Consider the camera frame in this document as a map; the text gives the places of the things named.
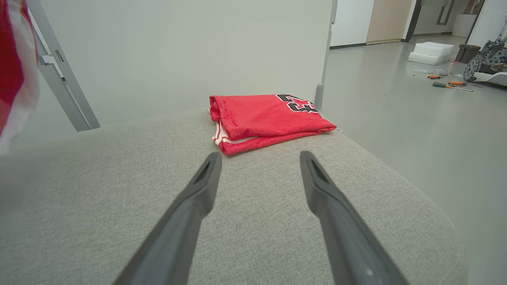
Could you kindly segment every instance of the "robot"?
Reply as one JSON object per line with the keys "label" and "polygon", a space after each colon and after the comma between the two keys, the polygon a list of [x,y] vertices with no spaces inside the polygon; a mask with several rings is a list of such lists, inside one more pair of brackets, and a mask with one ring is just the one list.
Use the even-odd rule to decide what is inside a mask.
{"label": "robot", "polygon": [[466,64],[463,79],[507,86],[507,37],[502,39],[506,26],[494,42],[487,41],[481,54]]}

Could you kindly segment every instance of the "black trash bin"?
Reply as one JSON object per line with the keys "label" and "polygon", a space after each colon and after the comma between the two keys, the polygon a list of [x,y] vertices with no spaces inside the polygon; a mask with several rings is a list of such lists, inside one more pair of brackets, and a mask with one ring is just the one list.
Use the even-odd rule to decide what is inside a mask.
{"label": "black trash bin", "polygon": [[474,56],[480,53],[480,48],[481,47],[479,46],[471,46],[466,44],[459,45],[459,52],[455,60],[461,63],[468,63]]}

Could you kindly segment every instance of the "white stripe trim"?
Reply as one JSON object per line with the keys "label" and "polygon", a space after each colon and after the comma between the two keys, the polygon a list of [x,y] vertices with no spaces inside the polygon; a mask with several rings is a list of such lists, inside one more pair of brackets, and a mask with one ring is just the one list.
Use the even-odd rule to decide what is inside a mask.
{"label": "white stripe trim", "polygon": [[222,121],[215,122],[215,124],[216,124],[215,136],[212,137],[211,139],[215,142],[215,144],[217,146],[220,144],[221,141],[224,141],[224,142],[230,143],[230,144],[240,144],[240,143],[244,143],[247,140],[251,140],[252,138],[258,137],[258,136],[251,136],[251,137],[246,137],[246,138],[237,139],[237,140],[230,140],[227,138],[229,135],[225,131]]}

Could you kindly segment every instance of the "red jersey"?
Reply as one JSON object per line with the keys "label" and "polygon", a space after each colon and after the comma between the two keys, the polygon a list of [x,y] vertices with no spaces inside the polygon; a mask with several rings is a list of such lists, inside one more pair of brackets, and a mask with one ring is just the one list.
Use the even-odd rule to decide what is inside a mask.
{"label": "red jersey", "polygon": [[210,96],[213,141],[229,156],[332,131],[315,106],[291,95]]}

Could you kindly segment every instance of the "gray fabric surface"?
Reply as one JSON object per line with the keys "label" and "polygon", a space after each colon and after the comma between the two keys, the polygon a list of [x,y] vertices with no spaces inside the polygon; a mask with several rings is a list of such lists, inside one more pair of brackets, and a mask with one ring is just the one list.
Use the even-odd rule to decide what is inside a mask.
{"label": "gray fabric surface", "polygon": [[[102,127],[0,157],[0,283],[109,284],[205,157],[206,110]],[[467,260],[445,214],[333,131],[223,157],[190,283],[331,283],[299,151],[310,150],[413,284],[465,284]]]}

